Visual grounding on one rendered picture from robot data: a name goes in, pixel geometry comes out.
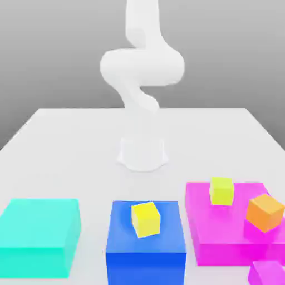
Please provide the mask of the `small lime yellow cube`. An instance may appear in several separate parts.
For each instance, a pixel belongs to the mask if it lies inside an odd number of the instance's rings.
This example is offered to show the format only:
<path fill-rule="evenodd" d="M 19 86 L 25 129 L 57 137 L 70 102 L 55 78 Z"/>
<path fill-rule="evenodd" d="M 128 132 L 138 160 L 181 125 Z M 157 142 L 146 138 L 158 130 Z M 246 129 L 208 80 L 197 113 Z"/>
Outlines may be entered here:
<path fill-rule="evenodd" d="M 234 184 L 231 178 L 212 177 L 210 179 L 210 201 L 212 205 L 232 205 Z"/>

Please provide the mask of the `small orange cube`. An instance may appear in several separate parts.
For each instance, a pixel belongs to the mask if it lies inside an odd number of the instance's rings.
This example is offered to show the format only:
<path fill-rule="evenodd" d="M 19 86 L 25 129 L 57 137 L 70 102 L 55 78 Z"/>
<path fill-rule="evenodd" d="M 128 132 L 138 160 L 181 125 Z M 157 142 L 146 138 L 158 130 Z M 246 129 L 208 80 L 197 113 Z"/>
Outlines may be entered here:
<path fill-rule="evenodd" d="M 248 204 L 246 220 L 266 233 L 281 224 L 285 206 L 269 194 L 251 199 Z"/>

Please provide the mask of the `small magenta cube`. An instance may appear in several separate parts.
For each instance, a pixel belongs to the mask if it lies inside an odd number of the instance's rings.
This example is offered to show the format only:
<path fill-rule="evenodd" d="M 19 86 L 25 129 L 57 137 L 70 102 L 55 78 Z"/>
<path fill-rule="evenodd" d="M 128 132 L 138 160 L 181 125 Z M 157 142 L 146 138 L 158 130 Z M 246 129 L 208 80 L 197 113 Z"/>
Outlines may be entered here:
<path fill-rule="evenodd" d="M 253 261 L 248 282 L 250 285 L 285 285 L 285 270 L 279 261 Z"/>

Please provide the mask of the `large blue box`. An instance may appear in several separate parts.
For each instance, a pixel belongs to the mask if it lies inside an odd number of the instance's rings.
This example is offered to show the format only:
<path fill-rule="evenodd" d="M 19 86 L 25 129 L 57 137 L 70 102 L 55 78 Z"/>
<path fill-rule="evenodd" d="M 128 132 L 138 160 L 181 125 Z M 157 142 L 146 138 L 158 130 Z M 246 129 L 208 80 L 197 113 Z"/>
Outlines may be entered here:
<path fill-rule="evenodd" d="M 155 201 L 160 234 L 138 238 L 131 222 L 137 201 L 114 201 L 106 244 L 108 285 L 184 285 L 186 247 L 177 201 Z"/>

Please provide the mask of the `large magenta box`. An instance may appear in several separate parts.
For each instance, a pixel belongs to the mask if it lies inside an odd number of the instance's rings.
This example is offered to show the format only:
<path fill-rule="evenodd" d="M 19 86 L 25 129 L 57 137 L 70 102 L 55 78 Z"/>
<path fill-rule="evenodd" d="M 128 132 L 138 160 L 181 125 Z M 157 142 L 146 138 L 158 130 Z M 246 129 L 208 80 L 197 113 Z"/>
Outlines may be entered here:
<path fill-rule="evenodd" d="M 285 266 L 285 218 L 263 233 L 245 219 L 249 200 L 267 193 L 261 182 L 234 184 L 231 206 L 210 202 L 209 182 L 188 182 L 185 209 L 199 266 L 249 266 L 253 261 L 277 260 Z"/>

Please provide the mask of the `large cyan box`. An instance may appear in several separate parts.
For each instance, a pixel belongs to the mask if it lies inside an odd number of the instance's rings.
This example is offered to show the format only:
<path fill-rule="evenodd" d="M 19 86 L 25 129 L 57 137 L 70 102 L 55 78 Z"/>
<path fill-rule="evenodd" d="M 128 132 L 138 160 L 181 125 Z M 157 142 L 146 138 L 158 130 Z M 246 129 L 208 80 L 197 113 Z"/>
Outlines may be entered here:
<path fill-rule="evenodd" d="M 76 199 L 12 199 L 0 215 L 0 278 L 68 278 L 81 234 Z"/>

